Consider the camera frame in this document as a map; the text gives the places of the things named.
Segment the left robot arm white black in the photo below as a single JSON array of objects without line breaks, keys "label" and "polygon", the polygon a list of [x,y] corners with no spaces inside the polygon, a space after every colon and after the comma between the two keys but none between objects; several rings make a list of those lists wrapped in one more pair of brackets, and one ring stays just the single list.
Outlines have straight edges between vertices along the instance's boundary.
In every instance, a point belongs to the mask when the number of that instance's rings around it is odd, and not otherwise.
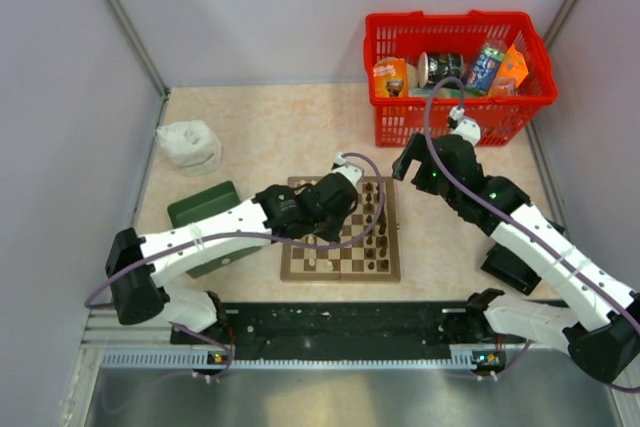
[{"label": "left robot arm white black", "polygon": [[169,231],[140,236],[132,228],[113,240],[105,271],[120,324],[162,318],[192,330],[205,343],[226,334],[227,321],[212,293],[175,284],[178,276],[214,260],[273,242],[315,235],[340,239],[358,200],[362,168],[343,162],[314,184],[271,185],[218,215]]}]

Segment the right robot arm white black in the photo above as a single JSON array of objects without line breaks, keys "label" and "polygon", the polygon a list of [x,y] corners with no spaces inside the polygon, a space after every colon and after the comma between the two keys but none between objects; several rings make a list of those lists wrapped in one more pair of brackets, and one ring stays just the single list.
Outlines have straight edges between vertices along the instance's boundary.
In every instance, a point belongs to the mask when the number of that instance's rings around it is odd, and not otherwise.
[{"label": "right robot arm white black", "polygon": [[513,181],[484,173],[476,159],[478,126],[469,118],[433,139],[413,133],[392,176],[441,197],[464,221],[545,280],[562,308],[487,289],[469,299],[469,335],[487,343],[515,335],[567,354],[590,377],[613,384],[639,354],[639,294],[590,260],[547,220]]}]

